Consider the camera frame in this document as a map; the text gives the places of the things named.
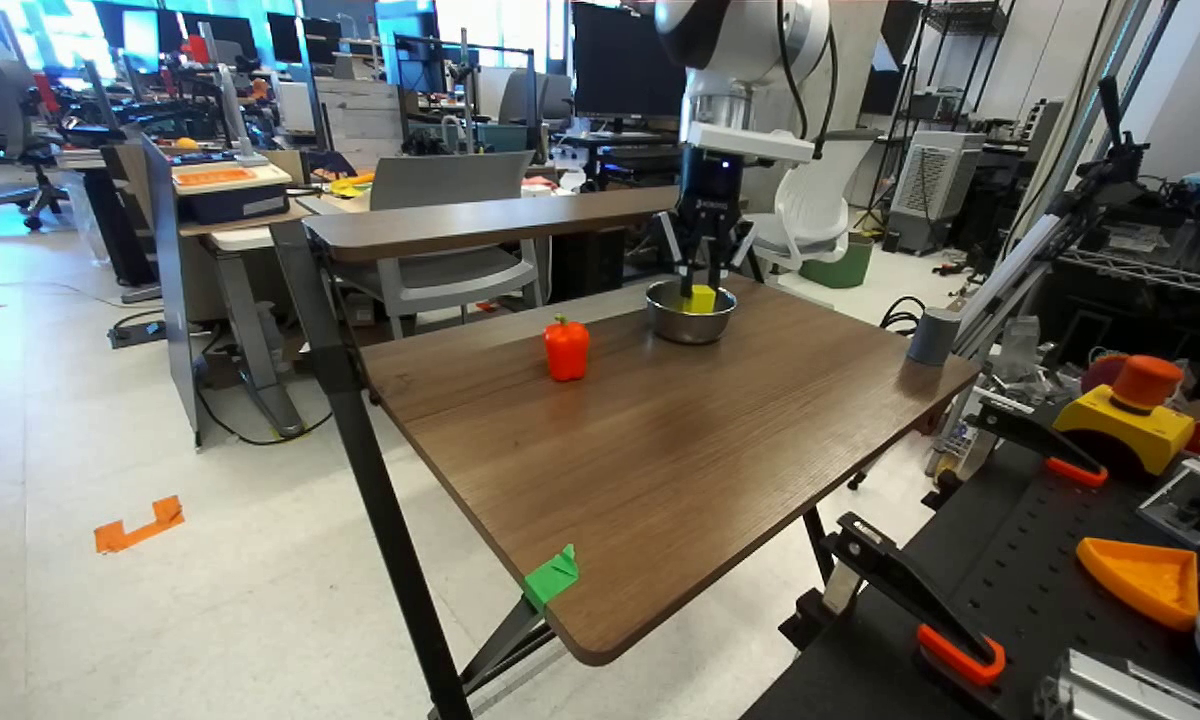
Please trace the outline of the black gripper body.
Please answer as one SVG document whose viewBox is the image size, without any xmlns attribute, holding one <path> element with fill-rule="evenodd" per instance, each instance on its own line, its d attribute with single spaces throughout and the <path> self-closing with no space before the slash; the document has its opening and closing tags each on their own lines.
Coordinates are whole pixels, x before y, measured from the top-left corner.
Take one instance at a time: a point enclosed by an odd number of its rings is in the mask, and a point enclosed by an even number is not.
<svg viewBox="0 0 1200 720">
<path fill-rule="evenodd" d="M 741 218 L 743 158 L 732 151 L 679 149 L 677 235 L 679 253 L 695 257 L 706 238 L 729 243 Z"/>
</svg>

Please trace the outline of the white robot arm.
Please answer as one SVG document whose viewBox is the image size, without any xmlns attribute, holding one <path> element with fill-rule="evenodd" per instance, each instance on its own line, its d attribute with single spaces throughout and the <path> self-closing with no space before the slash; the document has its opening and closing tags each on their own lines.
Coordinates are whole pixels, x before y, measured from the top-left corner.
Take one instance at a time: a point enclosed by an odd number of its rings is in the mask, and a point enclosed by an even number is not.
<svg viewBox="0 0 1200 720">
<path fill-rule="evenodd" d="M 844 261 L 855 158 L 834 131 L 834 0 L 656 0 L 656 36 L 683 66 L 679 198 L 666 218 L 673 294 L 719 298 L 747 257 Z"/>
</svg>

